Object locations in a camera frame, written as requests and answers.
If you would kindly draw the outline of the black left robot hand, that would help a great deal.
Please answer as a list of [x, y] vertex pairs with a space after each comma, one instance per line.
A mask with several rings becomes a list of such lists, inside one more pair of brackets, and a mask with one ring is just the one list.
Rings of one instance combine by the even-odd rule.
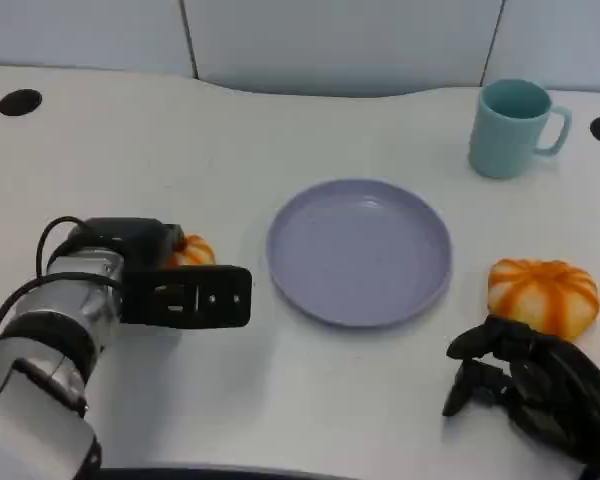
[[163, 268], [185, 243], [180, 225], [132, 217], [91, 218], [69, 235], [72, 247], [101, 248], [121, 255], [131, 270]]

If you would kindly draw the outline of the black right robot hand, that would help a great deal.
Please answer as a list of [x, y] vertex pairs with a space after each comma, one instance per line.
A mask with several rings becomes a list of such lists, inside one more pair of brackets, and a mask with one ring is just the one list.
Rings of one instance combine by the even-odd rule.
[[600, 479], [600, 369], [576, 345], [489, 315], [446, 354], [461, 365], [443, 416], [471, 401], [498, 406], [523, 433], [580, 462], [581, 478]]

